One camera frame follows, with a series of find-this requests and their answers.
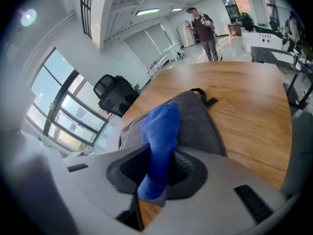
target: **blue cloth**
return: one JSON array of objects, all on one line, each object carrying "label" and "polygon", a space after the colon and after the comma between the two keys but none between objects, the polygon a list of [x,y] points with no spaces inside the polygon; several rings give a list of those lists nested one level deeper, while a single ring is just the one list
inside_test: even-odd
[{"label": "blue cloth", "polygon": [[150,144],[148,174],[138,188],[141,199],[156,199],[169,183],[169,165],[177,146],[179,109],[176,103],[155,107],[144,120],[140,135],[144,144]]}]

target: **floor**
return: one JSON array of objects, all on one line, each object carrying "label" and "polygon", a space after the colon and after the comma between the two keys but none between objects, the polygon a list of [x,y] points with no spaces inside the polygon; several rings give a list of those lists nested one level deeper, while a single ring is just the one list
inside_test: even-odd
[{"label": "floor", "polygon": [[[176,61],[175,63],[167,63],[163,70],[171,69],[173,66],[182,67],[185,65],[195,64],[195,63],[204,63],[207,62],[207,57],[204,52],[204,49],[200,44],[193,45],[183,49],[186,58]],[[248,61],[251,62],[251,54],[246,52],[243,40],[241,36],[226,36],[219,37],[217,43],[217,51],[219,60],[223,57],[223,61]],[[281,72],[282,81],[286,84],[290,84],[293,76],[292,75],[284,75]],[[310,81],[300,74],[294,84],[294,88],[298,95],[302,95],[304,91],[307,91],[310,87]],[[310,99],[310,104],[307,106],[306,110],[313,113],[313,98]],[[119,130],[117,126],[121,124],[121,119],[119,117],[115,117],[112,123],[110,122],[108,126],[105,128],[100,138],[96,142],[94,146],[95,153],[104,153],[115,151],[118,149],[118,137]]]}]

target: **gray fabric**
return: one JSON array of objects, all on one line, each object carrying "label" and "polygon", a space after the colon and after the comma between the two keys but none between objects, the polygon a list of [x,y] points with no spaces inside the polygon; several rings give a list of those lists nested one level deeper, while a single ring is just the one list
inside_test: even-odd
[{"label": "gray fabric", "polygon": [[207,55],[207,58],[209,59],[209,62],[212,62],[211,52],[213,54],[214,61],[218,61],[219,57],[217,56],[216,42],[214,39],[207,41],[207,42],[201,42],[201,45],[205,50],[205,53]]},{"label": "gray fabric", "polygon": [[290,197],[301,191],[313,165],[313,116],[292,117],[292,146],[287,173],[280,191]]},{"label": "gray fabric", "polygon": [[[169,102],[175,102],[180,111],[178,145],[226,156],[224,144],[215,123],[203,102],[193,91],[183,92],[166,103]],[[142,144],[140,128],[148,114],[140,116],[122,129],[119,143],[121,148]]]}]

